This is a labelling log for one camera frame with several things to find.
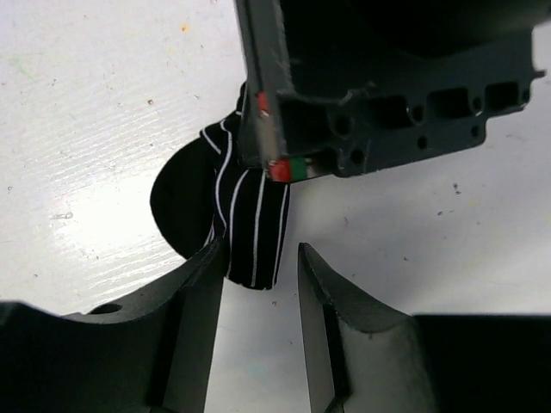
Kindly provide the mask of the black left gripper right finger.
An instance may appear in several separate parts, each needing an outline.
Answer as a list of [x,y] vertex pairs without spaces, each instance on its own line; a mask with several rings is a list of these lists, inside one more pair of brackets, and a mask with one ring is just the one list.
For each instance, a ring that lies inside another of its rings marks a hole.
[[408,315],[308,243],[298,289],[313,412],[547,412],[547,315]]

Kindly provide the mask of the black white-striped sock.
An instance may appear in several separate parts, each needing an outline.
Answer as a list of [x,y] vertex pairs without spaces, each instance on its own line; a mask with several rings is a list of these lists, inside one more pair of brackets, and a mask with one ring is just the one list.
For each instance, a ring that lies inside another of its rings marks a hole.
[[278,280],[290,187],[238,160],[238,135],[248,102],[243,84],[235,109],[203,127],[161,169],[150,197],[156,225],[185,259],[220,238],[226,278],[252,290]]

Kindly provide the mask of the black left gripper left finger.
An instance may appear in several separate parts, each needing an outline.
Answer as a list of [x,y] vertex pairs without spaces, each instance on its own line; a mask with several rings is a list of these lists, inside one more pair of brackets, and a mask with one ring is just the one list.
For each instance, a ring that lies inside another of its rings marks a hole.
[[220,241],[82,314],[1,304],[4,412],[201,412],[224,278]]

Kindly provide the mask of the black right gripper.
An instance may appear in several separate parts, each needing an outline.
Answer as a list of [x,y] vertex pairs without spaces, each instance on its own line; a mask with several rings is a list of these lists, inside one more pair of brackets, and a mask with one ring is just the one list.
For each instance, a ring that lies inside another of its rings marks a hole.
[[359,176],[482,145],[543,72],[547,1],[238,1],[237,146],[276,182]]

